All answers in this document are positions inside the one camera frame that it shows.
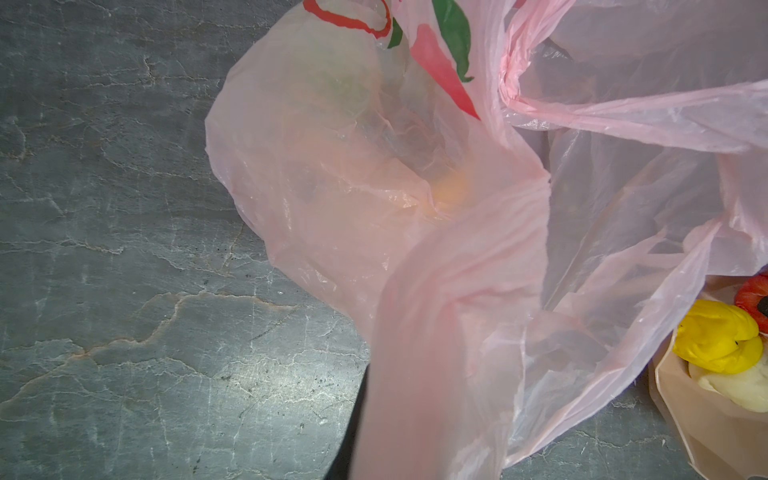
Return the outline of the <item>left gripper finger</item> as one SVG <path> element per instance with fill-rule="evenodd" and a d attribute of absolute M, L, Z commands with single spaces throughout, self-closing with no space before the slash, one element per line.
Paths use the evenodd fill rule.
<path fill-rule="evenodd" d="M 350 479 L 350 471 L 355 453 L 355 444 L 366 400 L 368 377 L 369 367 L 366 367 L 355 399 L 354 407 L 346 427 L 345 435 L 333 462 L 331 463 L 328 471 L 324 476 L 324 480 Z"/>

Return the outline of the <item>pink plastic bag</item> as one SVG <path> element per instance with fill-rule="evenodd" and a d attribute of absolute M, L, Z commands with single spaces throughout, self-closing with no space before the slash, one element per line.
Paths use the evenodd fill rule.
<path fill-rule="evenodd" d="M 767 263 L 763 1 L 304 1 L 215 176 L 370 348 L 350 479 L 496 479 Z"/>

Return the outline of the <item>yellow bell pepper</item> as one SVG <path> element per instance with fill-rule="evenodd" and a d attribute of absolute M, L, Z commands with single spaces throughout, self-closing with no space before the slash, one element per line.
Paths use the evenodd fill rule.
<path fill-rule="evenodd" d="M 744 310 L 696 300 L 676 330 L 673 352 L 690 365 L 735 375 L 758 363 L 764 344 L 757 322 Z"/>

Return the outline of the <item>pale round fruit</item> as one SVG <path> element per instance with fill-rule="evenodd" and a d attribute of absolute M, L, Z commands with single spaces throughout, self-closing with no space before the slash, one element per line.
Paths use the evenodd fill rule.
<path fill-rule="evenodd" d="M 753 367 L 738 374 L 715 373 L 692 364 L 688 366 L 688 372 L 700 388 L 717 393 L 748 411 L 767 412 L 766 355 Z"/>

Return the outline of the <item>red fruit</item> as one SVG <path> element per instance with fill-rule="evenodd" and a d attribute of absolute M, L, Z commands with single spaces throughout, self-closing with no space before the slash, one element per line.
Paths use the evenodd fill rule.
<path fill-rule="evenodd" d="M 734 305 L 747 312 L 764 335 L 768 333 L 767 296 L 767 274 L 758 273 L 748 279 L 734 297 Z"/>

